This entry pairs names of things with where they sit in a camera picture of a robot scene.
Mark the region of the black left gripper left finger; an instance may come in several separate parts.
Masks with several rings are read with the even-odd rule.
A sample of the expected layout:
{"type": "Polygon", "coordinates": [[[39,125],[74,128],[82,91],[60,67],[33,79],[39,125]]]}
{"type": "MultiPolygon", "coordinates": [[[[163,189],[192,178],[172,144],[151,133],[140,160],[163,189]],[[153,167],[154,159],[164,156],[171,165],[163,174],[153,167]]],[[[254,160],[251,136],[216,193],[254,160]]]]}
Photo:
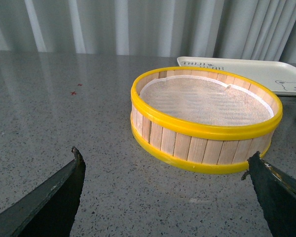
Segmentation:
{"type": "Polygon", "coordinates": [[[68,237],[80,204],[86,164],[74,159],[0,213],[0,237],[68,237]]]}

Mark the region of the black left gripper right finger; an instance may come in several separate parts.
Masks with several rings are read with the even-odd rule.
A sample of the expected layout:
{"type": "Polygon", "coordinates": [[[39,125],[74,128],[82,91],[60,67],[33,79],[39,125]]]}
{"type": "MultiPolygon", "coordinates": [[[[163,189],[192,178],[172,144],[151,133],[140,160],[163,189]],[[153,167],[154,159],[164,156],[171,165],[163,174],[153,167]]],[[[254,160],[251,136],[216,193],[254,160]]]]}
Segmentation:
{"type": "Polygon", "coordinates": [[[296,237],[296,179],[260,158],[248,159],[250,175],[263,216],[274,237],[296,237]]]}

